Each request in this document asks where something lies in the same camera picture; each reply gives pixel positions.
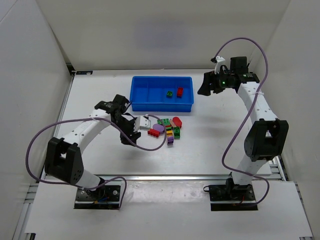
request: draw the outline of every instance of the blue bin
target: blue bin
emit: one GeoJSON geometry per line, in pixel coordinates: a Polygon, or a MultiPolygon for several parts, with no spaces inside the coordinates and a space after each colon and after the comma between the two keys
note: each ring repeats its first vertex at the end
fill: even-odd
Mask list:
{"type": "Polygon", "coordinates": [[[189,76],[134,76],[130,101],[133,111],[191,112],[194,104],[192,78],[189,76]],[[178,87],[183,88],[177,97],[178,87]]]}

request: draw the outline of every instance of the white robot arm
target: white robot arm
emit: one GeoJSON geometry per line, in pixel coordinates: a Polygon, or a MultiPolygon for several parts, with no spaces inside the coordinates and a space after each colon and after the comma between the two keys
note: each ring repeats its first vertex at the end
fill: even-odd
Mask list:
{"type": "MultiPolygon", "coordinates": [[[[124,96],[117,94],[111,102],[99,102],[89,117],[108,119],[115,123],[132,142],[136,143],[141,136],[138,130],[140,128],[149,129],[151,121],[143,116],[133,117],[131,120],[123,117],[128,105],[129,101],[124,96]]],[[[102,178],[84,169],[82,153],[89,143],[109,125],[109,122],[92,119],[82,122],[60,139],[53,137],[47,146],[45,172],[68,184],[85,189],[94,188],[103,183],[102,178]]],[[[122,135],[120,135],[120,140],[123,144],[130,145],[130,142],[122,135]]],[[[94,188],[86,192],[92,198],[98,199],[104,192],[103,188],[94,188]]]]}
{"type": "Polygon", "coordinates": [[[259,79],[256,74],[249,72],[247,57],[232,57],[230,69],[213,61],[220,69],[206,72],[203,83],[198,90],[199,95],[209,96],[211,91],[215,94],[227,88],[235,89],[243,100],[248,112],[257,96],[255,105],[250,114],[252,127],[244,140],[244,151],[240,164],[230,173],[225,185],[209,186],[211,201],[253,201],[255,200],[252,188],[252,178],[258,170],[269,160],[282,153],[287,137],[289,125],[286,120],[279,120],[270,109],[263,93],[257,92],[259,79]]]}

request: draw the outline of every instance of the cable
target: cable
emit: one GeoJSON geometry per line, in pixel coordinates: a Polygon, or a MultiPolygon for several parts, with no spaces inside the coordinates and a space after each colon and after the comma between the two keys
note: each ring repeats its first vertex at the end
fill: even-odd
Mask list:
{"type": "Polygon", "coordinates": [[[125,109],[124,112],[126,112],[126,111],[129,109],[129,107],[131,106],[131,104],[132,104],[132,101],[130,101],[129,104],[128,104],[128,106],[126,106],[126,109],[125,109]]]}
{"type": "MultiPolygon", "coordinates": [[[[164,122],[159,117],[157,117],[155,115],[152,115],[152,114],[149,114],[149,116],[153,117],[153,118],[155,118],[157,120],[160,120],[162,125],[164,126],[164,128],[166,128],[164,122]]],[[[26,168],[26,171],[28,172],[28,174],[33,179],[37,180],[38,182],[45,183],[45,184],[54,184],[54,185],[71,185],[71,186],[75,186],[77,188],[85,189],[85,190],[94,190],[94,189],[97,189],[97,188],[100,188],[100,187],[104,186],[105,184],[107,184],[107,183],[109,183],[111,181],[114,181],[114,180],[117,180],[117,179],[122,179],[124,181],[124,190],[123,190],[123,194],[122,194],[122,197],[121,197],[121,200],[120,200],[120,204],[119,204],[119,209],[120,209],[121,205],[122,205],[122,202],[123,202],[123,199],[124,199],[124,196],[125,196],[126,189],[127,189],[127,180],[123,176],[113,177],[113,178],[111,178],[109,180],[106,180],[105,182],[103,182],[103,183],[101,183],[101,184],[99,184],[98,186],[95,186],[95,187],[83,188],[81,186],[72,185],[72,184],[69,184],[69,183],[66,183],[66,182],[54,182],[54,181],[43,180],[43,179],[37,177],[36,175],[34,175],[30,170],[29,155],[30,155],[31,147],[32,147],[33,143],[35,142],[35,140],[37,139],[37,137],[39,137],[40,134],[42,134],[45,130],[47,130],[49,128],[52,128],[54,126],[60,125],[60,124],[75,123],[75,122],[87,122],[87,121],[92,121],[92,120],[100,120],[100,121],[108,122],[112,127],[116,128],[129,141],[130,144],[132,144],[134,147],[136,147],[138,149],[141,149],[141,150],[156,151],[156,150],[160,149],[166,142],[167,133],[164,132],[164,139],[163,139],[162,143],[158,147],[149,149],[149,148],[145,148],[145,147],[139,146],[136,143],[134,143],[133,141],[131,141],[130,138],[115,123],[113,123],[109,119],[106,119],[106,118],[103,118],[103,117],[89,117],[89,118],[79,118],[79,119],[57,121],[55,123],[52,123],[52,124],[42,128],[31,139],[31,141],[30,141],[30,143],[28,145],[28,148],[26,150],[26,154],[25,154],[25,168],[26,168]]]]}
{"type": "Polygon", "coordinates": [[[241,204],[244,202],[244,200],[245,200],[245,196],[242,197],[241,202],[234,204],[234,206],[239,206],[239,205],[241,205],[241,204]]]}
{"type": "Polygon", "coordinates": [[[238,130],[235,132],[233,138],[231,139],[230,143],[228,144],[228,146],[226,147],[223,155],[222,155],[222,160],[221,160],[221,163],[222,165],[226,168],[226,169],[229,169],[231,171],[234,171],[234,172],[238,172],[238,173],[242,173],[242,174],[245,174],[245,175],[248,175],[248,176],[251,176],[251,177],[254,177],[256,179],[261,179],[261,180],[264,180],[266,182],[266,191],[265,191],[265,194],[263,195],[263,197],[257,201],[256,203],[252,204],[252,205],[258,205],[259,203],[261,203],[265,198],[266,196],[268,195],[268,192],[269,192],[269,189],[270,189],[270,184],[268,182],[268,180],[264,177],[261,177],[261,176],[254,176],[253,174],[249,173],[249,172],[245,172],[245,171],[241,171],[241,170],[238,170],[238,169],[235,169],[235,168],[232,168],[232,167],[229,167],[225,164],[225,159],[226,159],[226,155],[229,151],[229,149],[231,148],[232,144],[235,142],[236,138],[238,137],[241,129],[244,127],[246,121],[248,120],[248,118],[250,117],[250,114],[252,113],[253,109],[254,109],[254,106],[257,102],[257,98],[258,98],[258,92],[260,91],[262,85],[265,83],[266,79],[267,79],[267,76],[268,76],[268,72],[269,72],[269,65],[268,65],[268,60],[267,60],[267,56],[266,56],[266,53],[265,51],[262,49],[262,47],[254,40],[252,40],[251,38],[248,38],[248,37],[236,37],[236,38],[233,38],[229,41],[227,41],[225,44],[223,44],[220,49],[218,50],[218,52],[215,54],[214,58],[216,58],[218,56],[218,54],[220,53],[220,51],[228,44],[228,43],[231,43],[235,40],[247,40],[247,41],[250,41],[252,42],[253,44],[255,44],[261,51],[262,55],[263,55],[263,58],[264,58],[264,62],[265,62],[265,74],[264,74],[264,77],[263,77],[263,80],[261,81],[259,87],[256,89],[256,92],[255,92],[255,95],[254,95],[254,99],[253,99],[253,102],[252,102],[252,105],[247,113],[247,115],[245,116],[243,122],[241,123],[240,127],[238,128],[238,130]]]}
{"type": "Polygon", "coordinates": [[[209,185],[208,185],[208,186],[204,186],[204,187],[203,187],[203,191],[204,191],[205,193],[210,193],[210,191],[209,191],[209,190],[205,190],[205,188],[209,188],[209,185]]]}

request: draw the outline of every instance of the white platform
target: white platform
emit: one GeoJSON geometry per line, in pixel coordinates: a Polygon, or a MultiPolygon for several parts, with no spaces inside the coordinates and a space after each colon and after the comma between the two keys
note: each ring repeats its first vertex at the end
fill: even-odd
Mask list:
{"type": "MultiPolygon", "coordinates": [[[[258,211],[212,212],[200,181],[130,181],[121,210],[73,209],[76,188],[39,185],[35,240],[299,240],[312,236],[293,182],[271,181],[258,211]]],[[[266,190],[254,181],[259,199],[266,190]]]]}
{"type": "MultiPolygon", "coordinates": [[[[84,151],[84,167],[101,175],[226,175],[221,164],[225,147],[235,134],[247,110],[233,89],[212,96],[197,95],[203,75],[210,70],[108,70],[93,71],[92,75],[76,75],[67,100],[63,120],[85,118],[101,100],[112,101],[116,94],[130,96],[133,76],[190,76],[193,81],[194,104],[190,113],[156,112],[160,118],[180,117],[181,138],[173,147],[167,144],[158,151],[147,152],[123,145],[120,134],[108,127],[84,151]]],[[[133,112],[144,115],[150,112],[133,112]]],[[[60,126],[58,137],[69,133],[78,123],[60,126]]],[[[244,155],[244,139],[251,127],[246,125],[231,147],[226,164],[237,167],[244,155]]],[[[154,148],[162,142],[142,131],[137,143],[154,148]]],[[[260,175],[270,175],[265,164],[260,175]]]]}

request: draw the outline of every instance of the toy building block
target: toy building block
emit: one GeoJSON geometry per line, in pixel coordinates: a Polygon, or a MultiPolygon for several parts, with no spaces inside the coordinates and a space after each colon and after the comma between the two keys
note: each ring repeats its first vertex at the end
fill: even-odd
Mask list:
{"type": "Polygon", "coordinates": [[[176,96],[181,98],[183,92],[184,92],[184,88],[183,87],[178,87],[178,90],[176,91],[176,96]]]}
{"type": "Polygon", "coordinates": [[[168,118],[161,119],[161,120],[163,121],[163,123],[164,123],[164,125],[165,125],[166,127],[170,127],[170,126],[171,126],[170,121],[169,121],[168,118]]]}
{"type": "Polygon", "coordinates": [[[167,93],[166,93],[166,96],[168,97],[168,98],[172,98],[172,96],[173,96],[173,92],[172,91],[168,91],[167,93]]]}
{"type": "Polygon", "coordinates": [[[165,127],[160,124],[153,124],[152,128],[159,131],[160,135],[165,133],[165,127]]]}
{"type": "Polygon", "coordinates": [[[175,123],[174,123],[174,121],[172,121],[172,119],[170,119],[170,124],[171,124],[171,126],[174,128],[174,127],[176,127],[176,125],[175,125],[175,123]]]}
{"type": "Polygon", "coordinates": [[[155,136],[155,137],[158,138],[159,135],[160,135],[160,132],[151,128],[151,129],[148,131],[148,135],[155,136]]]}
{"type": "Polygon", "coordinates": [[[172,118],[172,121],[174,122],[174,124],[181,128],[182,127],[182,121],[180,120],[180,118],[178,118],[177,116],[175,116],[174,118],[172,118]]]}
{"type": "Polygon", "coordinates": [[[170,131],[166,131],[166,136],[168,137],[170,137],[170,136],[173,136],[174,135],[174,133],[173,133],[173,131],[172,130],[170,130],[170,131]]]}
{"type": "Polygon", "coordinates": [[[173,135],[174,135],[174,139],[180,138],[180,128],[178,126],[173,128],[173,135]]]}
{"type": "Polygon", "coordinates": [[[174,137],[173,136],[168,136],[167,140],[168,140],[168,145],[174,143],[174,137]]]}

